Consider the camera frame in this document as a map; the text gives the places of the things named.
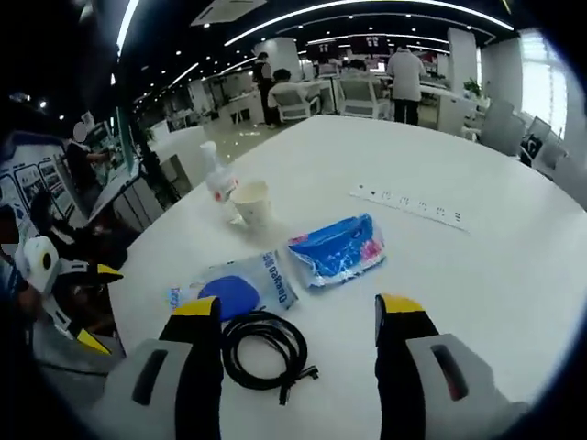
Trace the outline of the person's left hand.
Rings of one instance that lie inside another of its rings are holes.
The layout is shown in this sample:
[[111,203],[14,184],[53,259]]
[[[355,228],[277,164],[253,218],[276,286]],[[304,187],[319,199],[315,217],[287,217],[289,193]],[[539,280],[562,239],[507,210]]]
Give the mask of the person's left hand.
[[33,321],[43,317],[41,294],[22,278],[17,282],[16,301],[19,308]]

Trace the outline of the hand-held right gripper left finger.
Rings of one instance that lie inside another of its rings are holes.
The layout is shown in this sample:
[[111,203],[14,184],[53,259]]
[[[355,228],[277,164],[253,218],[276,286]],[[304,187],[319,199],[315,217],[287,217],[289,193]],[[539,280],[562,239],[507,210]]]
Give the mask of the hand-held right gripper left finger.
[[220,301],[174,310],[108,374],[91,410],[101,439],[218,439],[224,369]]

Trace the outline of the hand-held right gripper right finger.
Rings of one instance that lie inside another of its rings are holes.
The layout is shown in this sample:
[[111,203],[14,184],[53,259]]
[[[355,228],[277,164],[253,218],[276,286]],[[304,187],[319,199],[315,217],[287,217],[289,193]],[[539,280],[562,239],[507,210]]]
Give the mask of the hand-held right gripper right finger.
[[496,387],[493,370],[453,334],[441,334],[423,306],[375,298],[375,376],[382,439],[494,439],[527,412]]

